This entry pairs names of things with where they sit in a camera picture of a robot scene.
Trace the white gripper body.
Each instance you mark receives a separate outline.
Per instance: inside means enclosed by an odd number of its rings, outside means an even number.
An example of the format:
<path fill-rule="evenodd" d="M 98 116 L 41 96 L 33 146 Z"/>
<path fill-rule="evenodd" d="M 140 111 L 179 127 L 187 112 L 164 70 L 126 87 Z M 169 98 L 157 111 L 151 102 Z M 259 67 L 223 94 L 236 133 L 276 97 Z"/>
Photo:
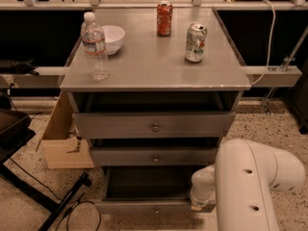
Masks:
<path fill-rule="evenodd" d="M 193 208 L 204 208 L 210 202 L 215 190 L 215 166 L 210 165 L 197 170 L 192 175 L 190 199 Z"/>

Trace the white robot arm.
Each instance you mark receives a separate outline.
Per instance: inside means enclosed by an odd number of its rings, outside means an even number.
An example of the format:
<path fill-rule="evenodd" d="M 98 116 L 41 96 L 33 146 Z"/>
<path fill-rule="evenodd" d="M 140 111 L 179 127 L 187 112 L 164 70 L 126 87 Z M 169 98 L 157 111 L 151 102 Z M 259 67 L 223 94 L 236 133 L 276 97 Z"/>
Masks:
<path fill-rule="evenodd" d="M 233 139 L 220 145 L 212 166 L 192 175 L 191 206 L 202 210 L 214 193 L 218 231 L 279 231 L 270 193 L 297 191 L 305 178 L 304 165 L 294 154 Z"/>

